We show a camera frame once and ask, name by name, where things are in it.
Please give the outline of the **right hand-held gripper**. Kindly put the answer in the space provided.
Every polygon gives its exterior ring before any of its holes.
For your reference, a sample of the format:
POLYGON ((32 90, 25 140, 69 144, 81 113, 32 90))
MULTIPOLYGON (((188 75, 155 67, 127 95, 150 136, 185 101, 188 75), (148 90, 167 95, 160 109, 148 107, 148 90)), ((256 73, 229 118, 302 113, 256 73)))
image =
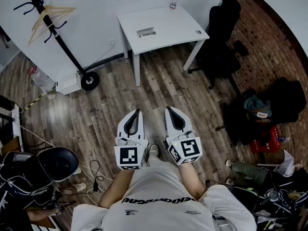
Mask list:
POLYGON ((167 152, 179 165, 193 163, 202 156, 200 137, 192 130, 191 120, 181 110, 167 106, 165 108, 167 152))

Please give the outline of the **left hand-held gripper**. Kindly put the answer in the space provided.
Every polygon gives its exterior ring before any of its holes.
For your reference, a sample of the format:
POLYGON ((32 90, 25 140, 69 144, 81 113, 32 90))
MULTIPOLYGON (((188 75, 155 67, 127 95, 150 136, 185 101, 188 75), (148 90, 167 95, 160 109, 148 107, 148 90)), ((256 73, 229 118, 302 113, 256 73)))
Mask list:
POLYGON ((140 109, 128 113, 118 124, 114 147, 116 164, 121 170, 139 170, 145 163, 148 141, 144 139, 143 114, 140 109))

